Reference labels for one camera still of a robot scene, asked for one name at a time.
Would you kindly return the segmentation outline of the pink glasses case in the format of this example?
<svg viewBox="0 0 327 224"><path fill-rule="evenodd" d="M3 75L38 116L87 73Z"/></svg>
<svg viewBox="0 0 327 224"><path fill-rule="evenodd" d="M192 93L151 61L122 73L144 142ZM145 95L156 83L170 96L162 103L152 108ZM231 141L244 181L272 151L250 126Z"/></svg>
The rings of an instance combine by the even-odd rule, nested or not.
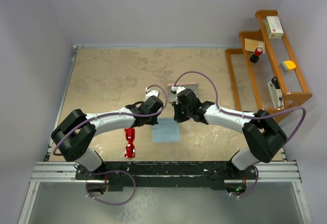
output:
<svg viewBox="0 0 327 224"><path fill-rule="evenodd" d="M176 100L176 94L172 93L172 91L171 91L171 87L173 85L174 85L174 83L169 83L167 86L168 102L171 104ZM191 89L195 93L196 97L197 98L199 97L199 95L198 95L199 83L198 82L182 82L182 83L176 84L176 87L180 87L180 86Z"/></svg>

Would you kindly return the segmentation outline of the blue cleaning cloth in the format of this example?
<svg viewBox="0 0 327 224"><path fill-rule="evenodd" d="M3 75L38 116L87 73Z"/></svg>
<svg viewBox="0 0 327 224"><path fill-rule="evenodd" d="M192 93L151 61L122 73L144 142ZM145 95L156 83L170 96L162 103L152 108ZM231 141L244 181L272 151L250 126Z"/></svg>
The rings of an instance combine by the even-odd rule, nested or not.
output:
<svg viewBox="0 0 327 224"><path fill-rule="evenodd" d="M152 126L152 142L170 143L179 141L179 124L173 118L158 118L158 123Z"/></svg>

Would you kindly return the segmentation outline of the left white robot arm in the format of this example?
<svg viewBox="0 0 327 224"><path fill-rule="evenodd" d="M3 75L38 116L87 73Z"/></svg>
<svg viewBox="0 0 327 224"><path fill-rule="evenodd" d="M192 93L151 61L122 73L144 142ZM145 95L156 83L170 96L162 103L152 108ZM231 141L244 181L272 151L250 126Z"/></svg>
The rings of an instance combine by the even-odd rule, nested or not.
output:
<svg viewBox="0 0 327 224"><path fill-rule="evenodd" d="M156 96L135 102L125 107L102 114L85 114L80 109L73 110L52 132L51 139L67 162L76 162L87 169L94 179L105 174L105 163L101 157L89 149L92 139L102 133L117 129L141 127L157 124L159 110L164 103Z"/></svg>

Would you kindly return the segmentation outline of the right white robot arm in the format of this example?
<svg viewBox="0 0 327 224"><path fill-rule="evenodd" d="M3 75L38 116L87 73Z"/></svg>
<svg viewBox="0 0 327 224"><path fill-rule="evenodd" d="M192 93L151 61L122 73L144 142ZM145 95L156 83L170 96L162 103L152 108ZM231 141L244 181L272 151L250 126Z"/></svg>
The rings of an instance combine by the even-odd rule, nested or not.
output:
<svg viewBox="0 0 327 224"><path fill-rule="evenodd" d="M219 108L210 101L201 102L196 94L183 86L172 87L175 95L174 120L182 123L192 119L206 125L218 125L245 137L248 147L242 149L229 160L227 173L232 178L240 178L245 169L258 162L269 163L287 140L286 134L265 110L257 113Z"/></svg>

